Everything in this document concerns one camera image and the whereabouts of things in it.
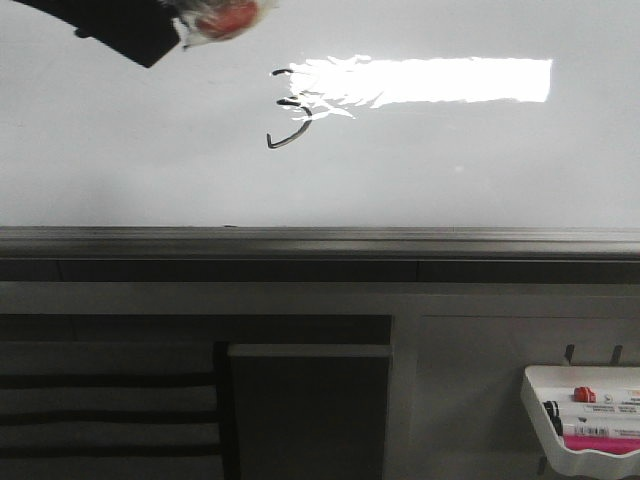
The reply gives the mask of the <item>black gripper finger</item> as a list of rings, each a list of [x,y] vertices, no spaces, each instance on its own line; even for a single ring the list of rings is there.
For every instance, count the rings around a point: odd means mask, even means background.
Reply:
[[[76,37],[93,38],[146,68],[180,41],[173,23],[177,10],[161,1],[41,0],[24,4],[73,26]]]

